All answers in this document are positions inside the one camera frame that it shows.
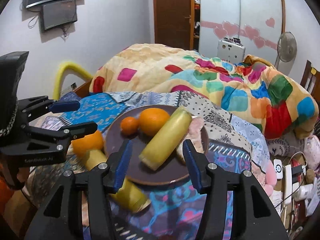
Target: tangerine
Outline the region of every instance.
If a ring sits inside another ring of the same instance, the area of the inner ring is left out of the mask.
[[[169,118],[170,115],[160,108],[143,110],[139,117],[140,130],[148,136],[155,136]]]
[[[126,117],[120,123],[121,132],[128,136],[136,133],[139,128],[139,121],[134,117]]]
[[[99,130],[96,130],[93,134],[88,134],[83,138],[71,141],[73,146],[73,152],[79,156],[83,157],[85,153],[89,150],[102,150],[103,148],[103,137]]]

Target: brown plate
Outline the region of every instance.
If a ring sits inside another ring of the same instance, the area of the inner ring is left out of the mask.
[[[128,116],[138,118],[143,110],[152,107],[163,109],[170,115],[177,109],[174,106],[166,105],[141,106],[117,117],[110,125],[106,136],[104,150],[107,156],[112,152],[118,151],[123,140],[128,138],[121,134],[121,121]],[[139,132],[129,139],[133,141],[132,156],[126,175],[129,180],[143,185],[156,186],[170,184],[189,176],[188,169],[186,168],[185,164],[183,164],[176,156],[175,151],[156,171],[151,170],[139,159],[140,153],[145,148],[147,143],[151,140],[151,138],[146,136],[142,132]],[[208,151],[209,138],[204,127],[201,130],[201,140],[204,153],[206,154]]]

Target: electrical box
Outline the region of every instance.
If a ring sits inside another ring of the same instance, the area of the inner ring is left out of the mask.
[[[241,44],[239,39],[224,38],[218,43],[217,57],[232,64],[243,61],[244,53],[245,47]]]

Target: wooden door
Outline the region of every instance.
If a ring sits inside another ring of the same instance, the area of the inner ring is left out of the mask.
[[[190,0],[154,0],[156,43],[189,49],[190,3]]]

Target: corn cob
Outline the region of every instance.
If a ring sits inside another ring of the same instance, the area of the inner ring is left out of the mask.
[[[87,170],[91,170],[99,163],[107,161],[107,157],[100,150],[88,151],[81,159]],[[109,194],[121,207],[137,213],[146,208],[151,202],[131,181],[124,178],[122,187],[116,194]]]
[[[183,106],[178,107],[143,149],[140,160],[152,170],[158,169],[185,136],[191,121],[191,114]]]

